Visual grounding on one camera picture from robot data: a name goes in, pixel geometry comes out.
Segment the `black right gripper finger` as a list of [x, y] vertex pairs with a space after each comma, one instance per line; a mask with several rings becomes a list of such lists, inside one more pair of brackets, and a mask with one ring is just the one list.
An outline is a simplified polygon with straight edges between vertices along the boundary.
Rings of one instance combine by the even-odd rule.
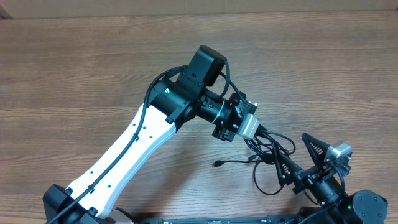
[[324, 164], [325, 156], [330, 145], [319, 139], [316, 139], [315, 137], [307, 133], [303, 133], [301, 135], [301, 139], [305, 144], [314, 164], [316, 166], [322, 166]]
[[303, 169], [286, 156], [283, 152], [277, 151], [275, 154], [275, 166], [277, 169], [278, 182], [280, 186], [295, 184], [303, 186]]

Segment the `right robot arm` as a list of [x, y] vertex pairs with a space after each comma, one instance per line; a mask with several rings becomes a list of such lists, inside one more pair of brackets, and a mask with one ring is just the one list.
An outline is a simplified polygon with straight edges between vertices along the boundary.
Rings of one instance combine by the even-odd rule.
[[295, 194], [308, 190], [317, 207], [302, 207], [293, 215], [269, 215], [268, 223], [383, 223], [387, 217], [387, 200], [370, 190], [352, 195], [345, 191], [344, 177], [351, 167], [353, 150], [345, 142], [327, 144], [304, 133], [302, 141], [314, 162], [303, 170], [283, 152], [277, 154], [277, 172], [281, 181], [294, 184]]

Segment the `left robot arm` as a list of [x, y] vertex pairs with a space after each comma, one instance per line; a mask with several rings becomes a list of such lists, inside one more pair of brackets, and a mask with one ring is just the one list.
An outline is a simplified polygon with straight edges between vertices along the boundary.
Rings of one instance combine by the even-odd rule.
[[218, 76], [230, 78], [227, 59], [201, 45], [188, 65], [171, 68], [147, 89], [137, 114], [113, 145], [68, 187], [52, 185], [43, 203], [48, 223], [133, 223], [114, 205], [151, 154], [184, 123], [200, 117], [214, 125], [214, 137], [251, 140], [258, 127], [256, 105], [234, 92], [229, 99], [210, 90]]

